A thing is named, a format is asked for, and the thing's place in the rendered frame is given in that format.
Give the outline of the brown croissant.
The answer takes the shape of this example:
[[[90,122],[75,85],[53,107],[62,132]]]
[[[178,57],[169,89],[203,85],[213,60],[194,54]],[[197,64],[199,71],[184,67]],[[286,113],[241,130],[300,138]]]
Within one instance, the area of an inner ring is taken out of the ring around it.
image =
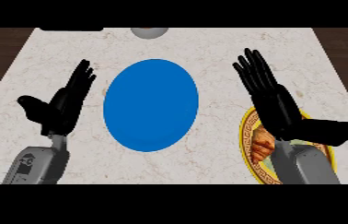
[[[252,131],[252,163],[256,164],[274,151],[274,136],[259,125]]]

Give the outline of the yellow patterned plate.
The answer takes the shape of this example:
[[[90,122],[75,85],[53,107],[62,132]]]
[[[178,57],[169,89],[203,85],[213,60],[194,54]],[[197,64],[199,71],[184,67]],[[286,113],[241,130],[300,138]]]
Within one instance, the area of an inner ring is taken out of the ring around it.
[[[247,166],[247,169],[252,173],[255,180],[262,184],[280,184],[281,182],[274,172],[269,157],[266,157],[256,164],[252,163],[252,133],[259,124],[261,121],[258,118],[255,108],[250,107],[241,117],[238,125],[238,149],[244,160],[244,164]],[[334,160],[334,150],[330,146],[306,142],[302,140],[292,140],[290,144],[303,145],[306,147],[308,146],[315,147],[321,151],[323,155],[327,157],[333,171],[337,170],[337,165]]]

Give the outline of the blue plate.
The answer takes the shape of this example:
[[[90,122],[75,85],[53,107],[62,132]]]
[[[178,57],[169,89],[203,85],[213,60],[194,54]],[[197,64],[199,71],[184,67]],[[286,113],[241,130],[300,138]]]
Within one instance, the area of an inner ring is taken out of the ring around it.
[[[147,59],[113,78],[103,101],[103,119],[115,141],[153,152],[184,137],[196,120],[199,91],[193,77],[172,62]]]

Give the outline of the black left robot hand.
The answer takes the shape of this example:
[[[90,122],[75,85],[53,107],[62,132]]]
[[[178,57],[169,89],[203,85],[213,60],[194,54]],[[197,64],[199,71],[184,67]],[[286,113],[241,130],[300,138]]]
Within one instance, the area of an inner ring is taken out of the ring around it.
[[[28,95],[17,98],[26,119],[41,125],[42,136],[67,136],[73,131],[82,102],[95,80],[92,72],[90,62],[82,59],[64,87],[57,90],[48,103]]]

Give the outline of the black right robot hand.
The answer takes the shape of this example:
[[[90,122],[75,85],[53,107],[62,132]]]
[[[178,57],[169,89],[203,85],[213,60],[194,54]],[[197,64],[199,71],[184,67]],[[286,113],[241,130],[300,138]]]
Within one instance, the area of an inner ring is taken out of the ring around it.
[[[233,63],[261,123],[277,140],[299,139],[337,147],[348,141],[348,122],[303,119],[287,88],[277,82],[256,50],[244,49]]]

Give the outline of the grey bowl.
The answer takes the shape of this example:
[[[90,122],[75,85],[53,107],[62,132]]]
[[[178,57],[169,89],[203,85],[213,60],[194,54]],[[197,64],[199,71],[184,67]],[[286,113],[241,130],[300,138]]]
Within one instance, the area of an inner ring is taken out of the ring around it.
[[[131,28],[129,30],[140,39],[150,40],[163,36],[168,28]]]

